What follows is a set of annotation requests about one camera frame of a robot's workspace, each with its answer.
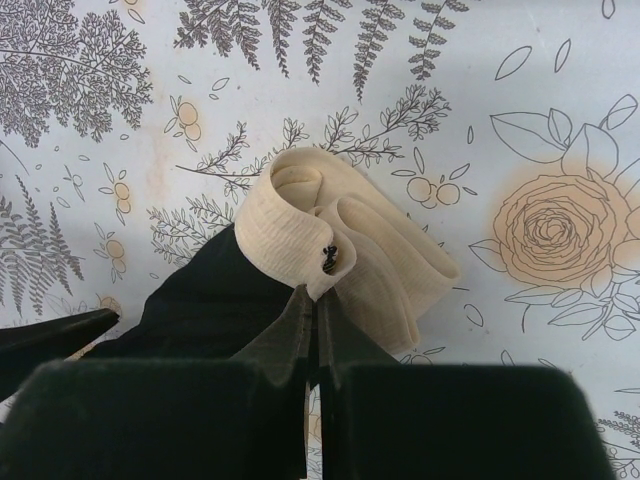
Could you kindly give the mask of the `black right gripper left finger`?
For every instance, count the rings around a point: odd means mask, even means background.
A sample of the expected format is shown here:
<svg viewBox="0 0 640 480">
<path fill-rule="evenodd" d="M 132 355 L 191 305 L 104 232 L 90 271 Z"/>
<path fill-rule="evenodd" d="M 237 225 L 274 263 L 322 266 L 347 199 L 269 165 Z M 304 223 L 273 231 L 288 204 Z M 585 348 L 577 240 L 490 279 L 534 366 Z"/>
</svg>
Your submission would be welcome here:
<svg viewBox="0 0 640 480">
<path fill-rule="evenodd" d="M 298 286 L 280 316 L 232 360 L 255 366 L 277 389 L 306 388 L 314 303 Z"/>
</svg>

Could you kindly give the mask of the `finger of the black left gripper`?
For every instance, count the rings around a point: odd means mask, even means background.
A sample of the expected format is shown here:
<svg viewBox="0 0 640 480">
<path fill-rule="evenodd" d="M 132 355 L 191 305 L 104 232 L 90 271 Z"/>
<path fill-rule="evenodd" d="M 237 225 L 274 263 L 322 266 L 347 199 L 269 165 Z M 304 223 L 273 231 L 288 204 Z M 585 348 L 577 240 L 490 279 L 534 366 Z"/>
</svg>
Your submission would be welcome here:
<svg viewBox="0 0 640 480">
<path fill-rule="evenodd" d="M 15 394 L 41 364 L 66 359 L 119 322 L 102 308 L 26 326 L 1 330 L 1 399 Z"/>
</svg>

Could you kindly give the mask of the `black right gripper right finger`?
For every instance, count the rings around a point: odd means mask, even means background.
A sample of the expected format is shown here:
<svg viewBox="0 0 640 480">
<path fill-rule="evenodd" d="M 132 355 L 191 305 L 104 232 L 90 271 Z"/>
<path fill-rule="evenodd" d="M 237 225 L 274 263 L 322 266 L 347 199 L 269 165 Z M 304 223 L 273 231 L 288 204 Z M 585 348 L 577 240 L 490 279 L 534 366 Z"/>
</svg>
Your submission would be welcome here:
<svg viewBox="0 0 640 480">
<path fill-rule="evenodd" d="M 347 315 L 336 292 L 317 301 L 319 367 L 323 382 L 340 385 L 356 365 L 396 365 L 398 361 Z"/>
</svg>

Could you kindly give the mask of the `black underwear beige waistband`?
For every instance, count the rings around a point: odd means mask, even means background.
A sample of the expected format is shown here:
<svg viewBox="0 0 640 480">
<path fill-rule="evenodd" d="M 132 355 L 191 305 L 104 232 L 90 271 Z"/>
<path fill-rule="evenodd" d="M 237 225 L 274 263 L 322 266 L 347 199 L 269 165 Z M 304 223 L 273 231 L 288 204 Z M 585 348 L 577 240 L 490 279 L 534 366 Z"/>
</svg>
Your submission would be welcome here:
<svg viewBox="0 0 640 480">
<path fill-rule="evenodd" d="M 140 322 L 93 358 L 226 359 L 283 312 L 296 288 L 334 291 L 391 354 L 419 343 L 418 319 L 458 282 L 445 251 L 343 160 L 277 155 L 234 222 L 145 302 Z"/>
</svg>

